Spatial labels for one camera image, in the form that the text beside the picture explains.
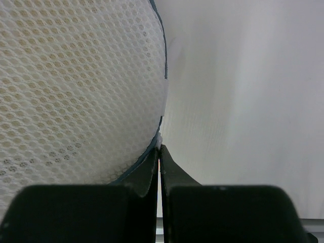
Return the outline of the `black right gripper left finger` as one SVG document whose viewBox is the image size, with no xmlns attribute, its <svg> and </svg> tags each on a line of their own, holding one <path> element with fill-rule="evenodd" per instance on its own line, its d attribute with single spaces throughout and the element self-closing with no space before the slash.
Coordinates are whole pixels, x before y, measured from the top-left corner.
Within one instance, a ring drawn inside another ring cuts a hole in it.
<svg viewBox="0 0 324 243">
<path fill-rule="evenodd" d="M 155 242 L 158 151 L 108 185 L 35 185 L 21 190 L 1 242 Z"/>
</svg>

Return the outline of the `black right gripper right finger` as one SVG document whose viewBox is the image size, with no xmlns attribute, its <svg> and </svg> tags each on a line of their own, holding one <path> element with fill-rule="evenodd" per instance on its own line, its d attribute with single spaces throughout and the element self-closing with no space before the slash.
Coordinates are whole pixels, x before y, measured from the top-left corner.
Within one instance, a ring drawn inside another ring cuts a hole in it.
<svg viewBox="0 0 324 243">
<path fill-rule="evenodd" d="M 165 242 L 318 242 L 271 185 L 201 185 L 159 152 Z"/>
</svg>

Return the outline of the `white mesh bag blue zipper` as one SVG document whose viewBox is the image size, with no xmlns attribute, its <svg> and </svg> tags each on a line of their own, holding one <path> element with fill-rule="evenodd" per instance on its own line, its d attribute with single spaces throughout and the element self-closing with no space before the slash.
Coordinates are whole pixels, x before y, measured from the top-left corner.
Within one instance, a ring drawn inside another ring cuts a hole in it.
<svg viewBox="0 0 324 243">
<path fill-rule="evenodd" d="M 166 75 L 153 1 L 1 1 L 1 214 L 26 186 L 108 184 L 140 163 Z"/>
</svg>

